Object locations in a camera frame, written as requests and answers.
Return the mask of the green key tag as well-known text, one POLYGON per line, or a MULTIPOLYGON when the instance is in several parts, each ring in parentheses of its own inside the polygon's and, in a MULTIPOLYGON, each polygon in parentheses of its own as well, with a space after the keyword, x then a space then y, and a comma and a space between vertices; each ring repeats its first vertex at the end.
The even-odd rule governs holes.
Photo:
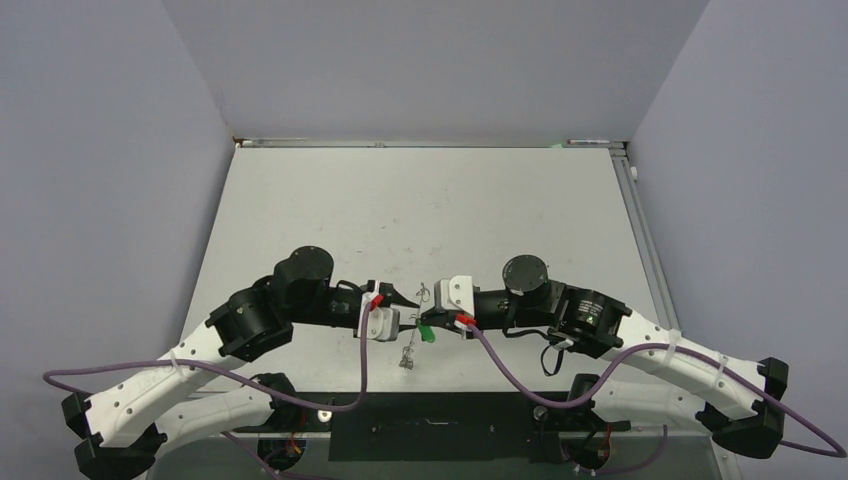
POLYGON ((436 341, 436 335, 431 326, 422 324, 418 322, 416 324, 417 330, 420 334, 421 341, 424 343, 432 344, 436 341))

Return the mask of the perforated metal key plate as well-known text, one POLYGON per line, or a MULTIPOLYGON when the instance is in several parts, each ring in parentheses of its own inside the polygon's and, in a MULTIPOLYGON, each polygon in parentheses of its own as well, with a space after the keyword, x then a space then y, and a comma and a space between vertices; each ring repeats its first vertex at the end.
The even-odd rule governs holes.
POLYGON ((418 302, 418 307, 414 313, 409 315, 409 320, 411 321, 409 329, 410 334, 406 344, 401 349, 401 357, 398 363, 398 366, 406 371, 411 371, 414 368, 414 347, 418 337, 420 336, 420 315, 422 313, 422 308, 430 300, 430 289, 421 282, 419 290, 415 296, 418 302))

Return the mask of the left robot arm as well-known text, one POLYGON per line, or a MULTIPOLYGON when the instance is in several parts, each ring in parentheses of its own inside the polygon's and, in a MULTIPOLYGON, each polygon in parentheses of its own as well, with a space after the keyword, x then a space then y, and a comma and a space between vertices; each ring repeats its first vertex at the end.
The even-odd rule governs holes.
POLYGON ((314 403, 298 398, 282 374, 248 379, 239 369, 288 344, 299 323, 347 328, 361 343, 393 341, 401 310, 411 306, 389 283, 333 281, 333 269, 326 250, 297 248, 158 360, 133 363, 131 376, 107 390, 67 397, 80 472, 133 479, 183 444, 242 427, 292 426, 314 403))

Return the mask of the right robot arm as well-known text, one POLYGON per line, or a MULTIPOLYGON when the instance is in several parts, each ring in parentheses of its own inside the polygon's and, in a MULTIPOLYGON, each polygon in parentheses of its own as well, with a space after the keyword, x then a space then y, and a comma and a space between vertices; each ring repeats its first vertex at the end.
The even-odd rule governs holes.
POLYGON ((464 338, 475 331, 541 331, 548 345, 624 364, 655 377, 626 383, 575 377, 564 408, 579 428, 639 422, 705 433, 720 447, 753 459, 770 458, 783 439, 785 415, 775 406, 788 385, 785 362, 743 360, 663 328, 598 291, 553 280, 546 263, 519 255, 502 269, 503 288, 481 290, 468 275, 444 278, 424 301, 423 324, 464 338))

